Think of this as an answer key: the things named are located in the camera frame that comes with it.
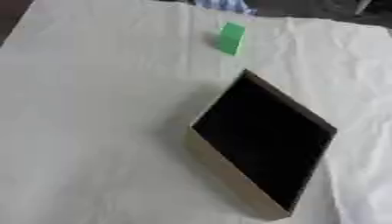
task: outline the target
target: box side wall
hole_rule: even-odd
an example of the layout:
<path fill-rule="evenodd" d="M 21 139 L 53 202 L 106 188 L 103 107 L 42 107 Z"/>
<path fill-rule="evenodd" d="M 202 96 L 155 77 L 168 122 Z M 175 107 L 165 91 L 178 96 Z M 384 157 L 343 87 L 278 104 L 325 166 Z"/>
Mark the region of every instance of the box side wall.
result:
<path fill-rule="evenodd" d="M 186 133 L 185 143 L 192 154 L 234 190 L 261 218 L 274 221 L 290 216 L 288 211 L 258 188 L 192 127 L 189 127 Z"/>

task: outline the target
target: cardboard box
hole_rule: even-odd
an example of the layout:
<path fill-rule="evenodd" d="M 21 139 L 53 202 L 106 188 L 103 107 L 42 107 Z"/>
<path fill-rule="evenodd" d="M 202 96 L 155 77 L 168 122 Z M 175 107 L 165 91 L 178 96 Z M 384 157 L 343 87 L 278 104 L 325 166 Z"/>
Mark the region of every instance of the cardboard box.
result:
<path fill-rule="evenodd" d="M 261 218 L 289 217 L 336 129 L 245 70 L 190 126 L 186 144 Z"/>

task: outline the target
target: green block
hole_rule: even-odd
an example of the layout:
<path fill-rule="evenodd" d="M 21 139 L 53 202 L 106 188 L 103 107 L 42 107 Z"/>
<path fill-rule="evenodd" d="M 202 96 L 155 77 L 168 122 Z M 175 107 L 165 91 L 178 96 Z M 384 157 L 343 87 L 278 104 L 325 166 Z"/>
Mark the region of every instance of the green block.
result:
<path fill-rule="evenodd" d="M 242 41 L 245 27 L 238 24 L 226 23 L 220 32 L 218 47 L 224 53 L 235 55 Z"/>

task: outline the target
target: white backdrop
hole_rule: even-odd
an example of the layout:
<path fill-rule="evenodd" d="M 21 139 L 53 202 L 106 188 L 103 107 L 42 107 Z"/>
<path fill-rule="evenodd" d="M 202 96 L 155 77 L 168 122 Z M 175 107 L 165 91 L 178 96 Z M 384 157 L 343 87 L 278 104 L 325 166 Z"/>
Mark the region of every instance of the white backdrop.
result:
<path fill-rule="evenodd" d="M 227 21 L 247 29 L 235 57 L 213 46 Z M 263 223 L 182 145 L 248 68 L 339 128 L 293 217 L 274 223 L 390 223 L 391 59 L 377 27 L 36 0 L 0 49 L 0 222 Z"/>

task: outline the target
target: cloth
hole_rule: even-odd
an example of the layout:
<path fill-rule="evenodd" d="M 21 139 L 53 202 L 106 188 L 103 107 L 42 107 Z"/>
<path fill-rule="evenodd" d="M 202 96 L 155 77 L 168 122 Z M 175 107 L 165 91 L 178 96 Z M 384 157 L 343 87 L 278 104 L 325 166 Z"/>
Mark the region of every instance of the cloth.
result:
<path fill-rule="evenodd" d="M 246 26 L 235 57 L 211 46 L 227 21 Z M 36 0 L 0 49 L 0 223 L 263 223 L 183 146 L 243 68 L 339 128 L 272 223 L 391 223 L 391 59 L 379 27 Z"/>
<path fill-rule="evenodd" d="M 248 15 L 257 13 L 256 9 L 250 9 L 243 0 L 195 0 L 195 3 L 207 9 L 233 11 Z"/>

